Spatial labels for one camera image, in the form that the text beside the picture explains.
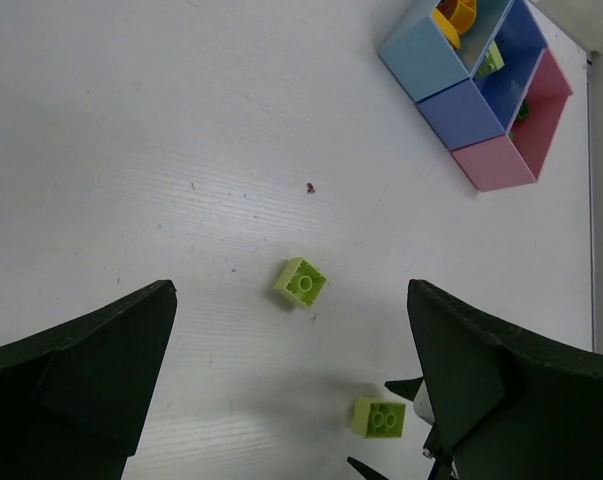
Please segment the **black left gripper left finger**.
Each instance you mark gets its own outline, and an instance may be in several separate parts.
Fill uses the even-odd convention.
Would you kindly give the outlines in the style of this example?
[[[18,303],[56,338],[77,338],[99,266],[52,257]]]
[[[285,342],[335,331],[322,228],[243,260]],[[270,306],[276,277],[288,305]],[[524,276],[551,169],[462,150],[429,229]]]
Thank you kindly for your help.
[[[176,316],[155,281],[0,347],[0,479],[119,479],[134,456]]]

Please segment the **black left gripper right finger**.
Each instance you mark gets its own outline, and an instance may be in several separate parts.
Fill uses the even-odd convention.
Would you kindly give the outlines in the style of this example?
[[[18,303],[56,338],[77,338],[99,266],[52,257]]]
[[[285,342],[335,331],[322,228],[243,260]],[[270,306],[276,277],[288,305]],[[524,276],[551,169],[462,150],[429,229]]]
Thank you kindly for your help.
[[[425,280],[407,311],[435,423],[462,479],[603,479],[603,355]]]

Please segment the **light green studded lego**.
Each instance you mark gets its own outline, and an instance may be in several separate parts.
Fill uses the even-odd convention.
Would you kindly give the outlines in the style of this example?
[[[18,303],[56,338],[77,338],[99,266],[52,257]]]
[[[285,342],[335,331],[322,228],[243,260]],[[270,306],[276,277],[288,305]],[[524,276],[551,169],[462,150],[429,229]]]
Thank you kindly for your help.
[[[350,428],[365,439],[396,439],[403,435],[404,403],[382,398],[357,397],[352,406]]]

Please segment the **light green small lego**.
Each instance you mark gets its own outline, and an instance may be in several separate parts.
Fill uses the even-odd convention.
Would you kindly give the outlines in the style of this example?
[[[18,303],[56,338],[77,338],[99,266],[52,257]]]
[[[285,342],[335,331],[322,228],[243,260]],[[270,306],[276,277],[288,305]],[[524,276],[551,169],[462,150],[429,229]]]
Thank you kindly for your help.
[[[311,309],[327,278],[302,257],[290,259],[276,279],[273,289],[295,308]]]

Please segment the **pale green lego tile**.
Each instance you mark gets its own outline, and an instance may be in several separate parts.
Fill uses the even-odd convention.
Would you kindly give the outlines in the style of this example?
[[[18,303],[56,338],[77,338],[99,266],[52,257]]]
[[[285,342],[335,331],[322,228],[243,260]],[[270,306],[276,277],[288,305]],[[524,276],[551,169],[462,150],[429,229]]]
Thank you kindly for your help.
[[[505,66],[500,49],[495,41],[492,41],[488,47],[486,54],[476,71],[475,77],[481,79],[487,77]]]

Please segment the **yellow rounded lego brick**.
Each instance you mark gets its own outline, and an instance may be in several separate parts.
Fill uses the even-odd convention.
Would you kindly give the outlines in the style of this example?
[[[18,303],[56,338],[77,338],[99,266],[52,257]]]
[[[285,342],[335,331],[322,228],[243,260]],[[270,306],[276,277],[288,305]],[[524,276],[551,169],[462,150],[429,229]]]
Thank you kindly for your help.
[[[477,18],[476,0],[442,0],[437,9],[461,35],[472,28]]]

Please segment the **green lego plate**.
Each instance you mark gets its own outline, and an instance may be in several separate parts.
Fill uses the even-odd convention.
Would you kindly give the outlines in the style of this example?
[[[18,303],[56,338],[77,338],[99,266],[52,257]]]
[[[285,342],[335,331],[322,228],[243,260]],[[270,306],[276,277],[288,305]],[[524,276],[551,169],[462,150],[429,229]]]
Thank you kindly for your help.
[[[523,100],[521,102],[519,110],[518,110],[518,112],[516,114],[515,120],[516,121],[522,121],[522,120],[526,119],[529,115],[530,115],[529,104],[528,104],[528,102],[526,100]]]

